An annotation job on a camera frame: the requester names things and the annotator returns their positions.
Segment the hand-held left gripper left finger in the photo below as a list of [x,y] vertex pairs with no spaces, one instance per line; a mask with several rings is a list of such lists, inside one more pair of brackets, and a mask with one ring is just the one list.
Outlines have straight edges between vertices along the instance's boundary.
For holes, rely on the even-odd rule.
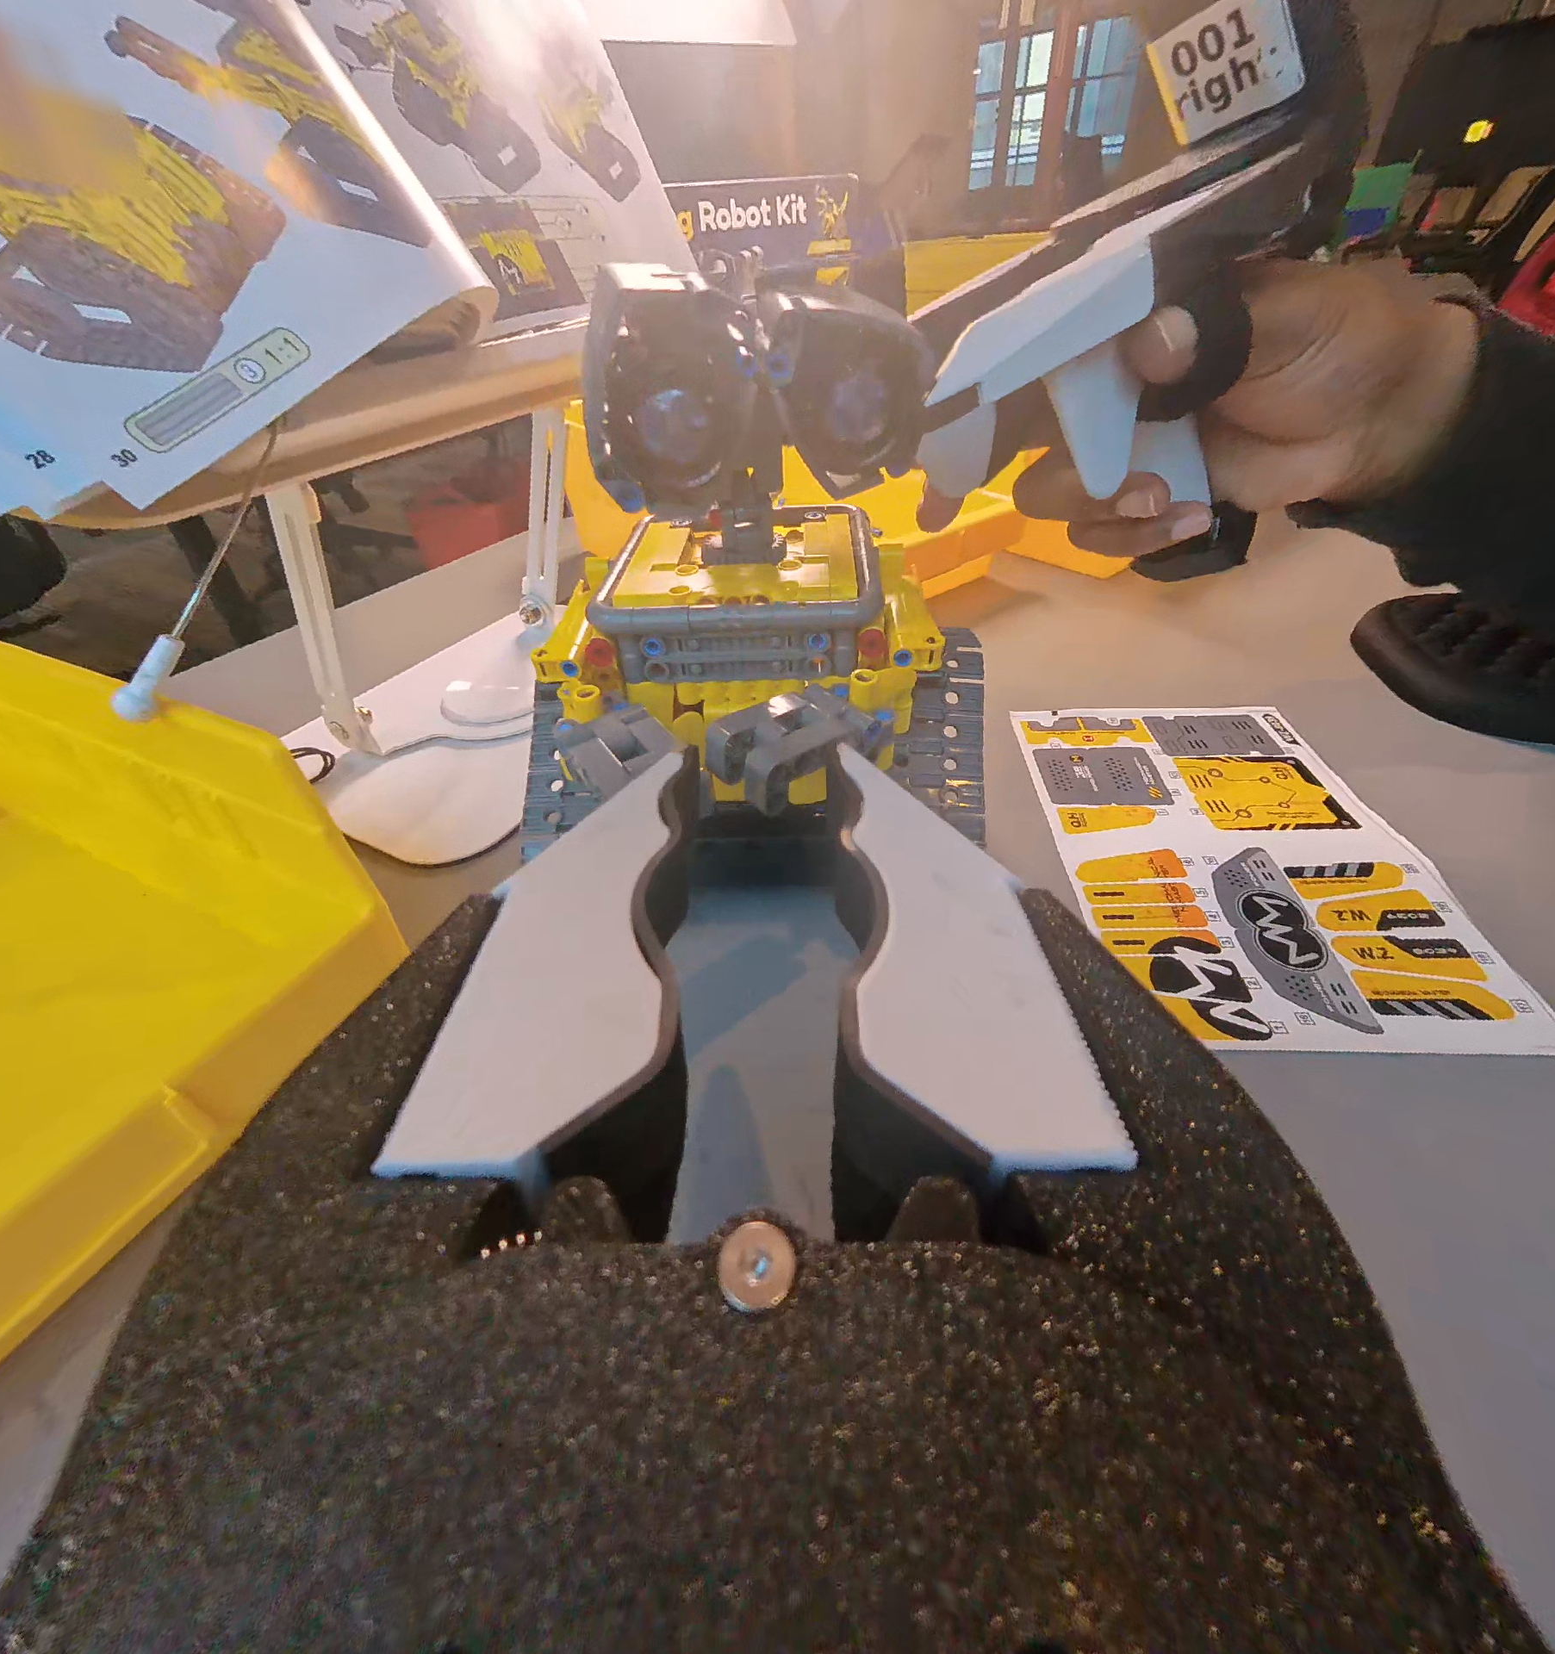
[[660,1078],[678,1040],[667,942],[689,905],[692,753],[665,753],[499,885],[497,914],[375,1157],[376,1178],[506,1178]]

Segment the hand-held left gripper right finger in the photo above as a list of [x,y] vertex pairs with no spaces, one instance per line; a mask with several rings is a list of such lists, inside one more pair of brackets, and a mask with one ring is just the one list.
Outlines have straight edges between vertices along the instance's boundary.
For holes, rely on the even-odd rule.
[[858,753],[829,756],[833,911],[856,945],[833,1124],[874,1191],[1130,1171],[1137,1150],[1026,887]]

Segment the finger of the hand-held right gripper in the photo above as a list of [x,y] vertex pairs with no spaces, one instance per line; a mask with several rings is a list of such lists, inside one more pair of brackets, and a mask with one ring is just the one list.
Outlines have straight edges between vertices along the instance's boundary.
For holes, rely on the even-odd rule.
[[[992,481],[1049,413],[1089,496],[1115,500],[1129,473],[1148,470],[1172,504],[1218,504],[1197,415],[1246,366],[1240,269],[1252,259],[1234,237],[1191,224],[1116,229],[966,320],[927,402],[919,469],[930,484],[959,500]],[[1200,379],[1152,388],[1122,337],[1163,306],[1206,313]]]
[[1208,143],[1057,218],[1027,251],[996,262],[911,317],[912,331],[934,351],[977,319],[1087,256],[1111,231],[1155,234],[1177,218],[1213,216],[1214,229],[1266,237],[1300,213],[1319,160],[1315,143]]

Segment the yellow grey sticker sheet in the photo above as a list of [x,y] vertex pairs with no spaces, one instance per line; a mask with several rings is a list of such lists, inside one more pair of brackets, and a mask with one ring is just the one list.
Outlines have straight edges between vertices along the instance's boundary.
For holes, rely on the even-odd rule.
[[1275,708],[1056,708],[1011,734],[1074,908],[1193,1038],[1555,1057],[1555,1009]]

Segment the yellow grey brick robot model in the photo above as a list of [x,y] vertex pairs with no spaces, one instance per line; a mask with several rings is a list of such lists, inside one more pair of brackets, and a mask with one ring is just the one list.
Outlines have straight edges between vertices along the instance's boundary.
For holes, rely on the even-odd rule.
[[705,832],[815,838],[855,746],[986,846],[982,655],[940,630],[855,496],[911,469],[934,364],[883,305],[745,269],[598,272],[583,430],[636,514],[533,652],[519,854],[566,838],[652,746],[699,758]]

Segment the metal wire page holder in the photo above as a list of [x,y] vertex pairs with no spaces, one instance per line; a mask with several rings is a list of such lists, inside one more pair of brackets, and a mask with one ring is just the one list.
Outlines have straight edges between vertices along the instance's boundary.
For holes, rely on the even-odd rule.
[[159,637],[155,637],[137,669],[130,673],[128,681],[111,694],[109,708],[117,712],[117,716],[126,721],[150,721],[159,714],[159,694],[169,675],[182,659],[186,630],[197,611],[205,601],[208,591],[226,559],[231,539],[239,535],[239,526],[242,525],[242,517],[251,510],[251,504],[259,495],[259,484],[276,450],[276,441],[280,436],[282,423],[286,419],[276,416],[267,426],[267,441],[259,450],[256,461],[251,469],[251,481],[242,484],[239,504],[233,507],[226,535],[221,541],[215,544],[212,552],[208,556],[208,563],[197,570],[193,585],[182,608],[178,611],[172,625],[166,632],[159,632]]

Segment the instruction booklet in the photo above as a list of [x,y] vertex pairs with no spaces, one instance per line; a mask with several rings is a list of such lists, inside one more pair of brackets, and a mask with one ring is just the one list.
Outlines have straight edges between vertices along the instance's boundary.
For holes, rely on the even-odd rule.
[[0,2],[0,514],[685,258],[581,2]]

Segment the grey desk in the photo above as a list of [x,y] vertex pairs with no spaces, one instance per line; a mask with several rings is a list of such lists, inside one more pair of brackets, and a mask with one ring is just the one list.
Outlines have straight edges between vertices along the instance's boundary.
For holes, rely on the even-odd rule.
[[1137,1144],[844,1242],[833,847],[691,874],[662,1245],[590,1178],[370,1171],[501,867],[0,1366],[0,1651],[1555,1650],[1555,1057],[1203,1049],[1084,931],[1011,716],[1272,708],[1555,1011],[1555,750],[1397,703],[1381,548],[1011,563],[987,852]]

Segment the person's right hand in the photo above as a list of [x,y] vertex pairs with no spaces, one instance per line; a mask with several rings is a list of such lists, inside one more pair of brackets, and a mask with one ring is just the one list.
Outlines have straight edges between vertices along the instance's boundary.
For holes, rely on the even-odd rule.
[[[1446,442],[1478,364],[1478,310],[1434,298],[1393,265],[1324,268],[1272,259],[1242,276],[1252,344],[1242,377],[1199,415],[1214,500],[1261,514],[1324,500],[1363,504],[1412,483]],[[1189,311],[1163,306],[1122,337],[1144,384],[1197,366]],[[1014,483],[1029,519],[1066,523],[1076,548],[1137,559],[1200,536],[1211,507],[1176,500],[1133,470],[1108,500],[1082,490],[1057,430]]]

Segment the yellow plastic bin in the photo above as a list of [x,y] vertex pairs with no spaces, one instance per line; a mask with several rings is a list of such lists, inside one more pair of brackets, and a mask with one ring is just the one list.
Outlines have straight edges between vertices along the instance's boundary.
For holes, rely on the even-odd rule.
[[[563,496],[584,556],[583,576],[590,583],[622,551],[638,515],[622,514],[597,484],[587,456],[581,402],[568,402],[563,416]],[[1122,575],[1125,559],[1082,551],[1071,544],[1066,523],[1027,519],[1014,507],[1011,484],[1029,460],[1040,456],[1040,450],[1034,450],[1014,460],[1005,483],[971,493],[958,517],[937,532],[922,532],[915,523],[915,507],[924,484],[919,470],[875,484],[847,504],[858,507],[869,515],[883,544],[903,551],[903,565],[919,582],[927,597],[982,579],[1000,552],[1014,552],[1022,559],[1069,570],[1098,582]]]
[[952,234],[903,244],[905,317],[912,319],[954,288],[992,272],[1047,238],[1027,234]]
[[0,641],[0,1364],[406,958],[282,743]]

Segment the window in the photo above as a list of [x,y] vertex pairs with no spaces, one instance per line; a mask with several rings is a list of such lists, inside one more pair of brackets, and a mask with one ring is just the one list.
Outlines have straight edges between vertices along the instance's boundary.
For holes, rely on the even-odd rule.
[[989,2],[971,84],[970,195],[1098,195],[1125,147],[1137,19],[1100,2]]

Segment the black mesh chair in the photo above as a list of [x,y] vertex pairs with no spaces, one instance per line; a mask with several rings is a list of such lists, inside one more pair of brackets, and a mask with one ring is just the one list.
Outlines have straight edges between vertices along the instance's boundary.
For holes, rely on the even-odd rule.
[[1388,238],[1422,273],[1501,291],[1555,208],[1555,13],[1429,50],[1376,163],[1410,163]]

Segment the white book stand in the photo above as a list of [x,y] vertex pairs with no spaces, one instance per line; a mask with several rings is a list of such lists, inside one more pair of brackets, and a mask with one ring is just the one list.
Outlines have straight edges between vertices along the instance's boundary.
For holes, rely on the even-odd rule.
[[[563,535],[563,411],[581,393],[587,323],[417,358],[357,361],[280,416],[274,437],[228,450],[150,508],[78,495],[59,525],[156,526],[262,500],[317,716],[282,735],[333,755],[315,782],[333,822],[397,862],[440,867],[492,850],[521,818],[536,716],[533,652],[556,623]],[[356,695],[317,536],[315,483],[528,415],[523,571],[489,623]]]

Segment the colourful toy set box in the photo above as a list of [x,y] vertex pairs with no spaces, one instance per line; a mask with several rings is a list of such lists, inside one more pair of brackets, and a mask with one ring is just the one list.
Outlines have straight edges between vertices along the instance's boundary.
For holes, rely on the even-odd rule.
[[667,182],[665,196],[689,248],[685,268],[705,276],[756,256],[763,269],[797,268],[842,284],[877,248],[855,174]]

